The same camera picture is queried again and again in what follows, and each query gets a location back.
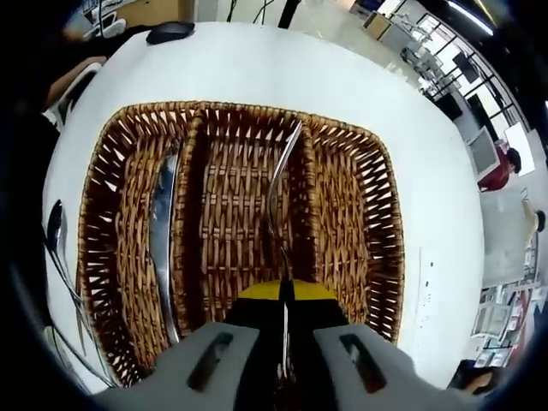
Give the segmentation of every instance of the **desk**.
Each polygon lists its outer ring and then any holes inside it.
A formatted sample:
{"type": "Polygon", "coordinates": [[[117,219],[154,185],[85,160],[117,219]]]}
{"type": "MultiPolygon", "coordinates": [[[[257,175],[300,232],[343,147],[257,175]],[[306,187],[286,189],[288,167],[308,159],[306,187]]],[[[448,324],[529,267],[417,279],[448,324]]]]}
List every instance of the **desk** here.
{"type": "MultiPolygon", "coordinates": [[[[396,176],[405,240],[398,347],[417,373],[449,383],[474,325],[483,274],[483,229],[474,173],[455,125],[377,64],[306,34],[239,23],[199,23],[188,39],[149,46],[131,38],[74,108],[51,160],[44,219],[57,199],[67,215],[67,264],[76,270],[80,198],[109,118],[130,104],[213,100],[302,110],[368,128],[396,176]]],[[[47,261],[51,316],[79,347],[74,308],[47,261]]],[[[100,382],[74,366],[91,387],[100,382]]]]}

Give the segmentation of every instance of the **person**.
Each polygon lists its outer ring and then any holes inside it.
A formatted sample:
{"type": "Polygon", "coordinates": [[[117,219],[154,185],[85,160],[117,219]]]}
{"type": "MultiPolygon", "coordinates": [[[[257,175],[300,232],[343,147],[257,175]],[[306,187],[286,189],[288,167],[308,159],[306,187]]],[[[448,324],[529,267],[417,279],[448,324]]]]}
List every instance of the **person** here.
{"type": "Polygon", "coordinates": [[[510,174],[518,174],[521,171],[520,153],[515,148],[509,148],[504,152],[503,145],[498,143],[495,143],[495,148],[500,165],[478,182],[481,191],[500,190],[508,183],[510,174]]]}
{"type": "Polygon", "coordinates": [[[522,200],[521,203],[525,212],[525,218],[527,219],[529,224],[529,234],[525,241],[525,247],[527,247],[533,239],[535,231],[538,233],[544,231],[546,225],[546,214],[544,211],[541,210],[533,210],[529,200],[522,200]]]}

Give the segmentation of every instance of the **computer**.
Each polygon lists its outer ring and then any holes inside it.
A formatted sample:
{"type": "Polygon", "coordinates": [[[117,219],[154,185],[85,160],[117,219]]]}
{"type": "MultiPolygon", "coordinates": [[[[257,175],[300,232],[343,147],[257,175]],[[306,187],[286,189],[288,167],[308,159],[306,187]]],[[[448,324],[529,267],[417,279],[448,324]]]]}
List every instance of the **computer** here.
{"type": "Polygon", "coordinates": [[[500,159],[487,127],[467,141],[467,145],[478,182],[500,165],[500,159]]]}

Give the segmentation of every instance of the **knife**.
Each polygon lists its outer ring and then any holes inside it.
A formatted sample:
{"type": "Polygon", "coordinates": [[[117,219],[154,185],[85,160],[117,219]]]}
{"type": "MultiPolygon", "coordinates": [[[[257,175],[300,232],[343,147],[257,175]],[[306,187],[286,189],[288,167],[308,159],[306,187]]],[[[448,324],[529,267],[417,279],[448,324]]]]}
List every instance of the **knife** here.
{"type": "Polygon", "coordinates": [[[152,197],[149,219],[149,252],[158,279],[160,307],[170,344],[179,342],[173,308],[171,306],[170,232],[171,213],[176,170],[179,160],[179,143],[175,142],[160,166],[158,183],[152,197]]]}

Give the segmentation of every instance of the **woven basket compartment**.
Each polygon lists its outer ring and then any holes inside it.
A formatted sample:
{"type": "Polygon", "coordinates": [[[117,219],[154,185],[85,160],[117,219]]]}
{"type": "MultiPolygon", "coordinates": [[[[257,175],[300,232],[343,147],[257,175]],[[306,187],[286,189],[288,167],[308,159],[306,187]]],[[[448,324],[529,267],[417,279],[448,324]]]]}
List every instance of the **woven basket compartment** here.
{"type": "Polygon", "coordinates": [[[168,347],[148,251],[165,153],[180,143],[170,265],[177,324],[186,332],[222,320],[247,286],[279,278],[265,194],[296,119],[301,137],[277,187],[276,226],[290,270],[333,289],[352,322],[397,339],[402,224],[390,160],[375,135],[265,107],[142,104],[104,127],[80,207],[79,283],[122,384],[144,378],[168,347]]]}
{"type": "Polygon", "coordinates": [[[309,122],[319,197],[319,276],[351,323],[395,343],[403,298],[403,235],[388,153],[375,134],[309,122]]]}
{"type": "MultiPolygon", "coordinates": [[[[281,278],[281,255],[271,255],[265,231],[266,194],[295,115],[236,104],[197,111],[177,177],[173,231],[181,331],[223,321],[244,289],[281,278]]],[[[275,228],[284,248],[298,254],[290,254],[289,271],[308,281],[318,258],[313,162],[305,126],[277,186],[275,228]]]]}

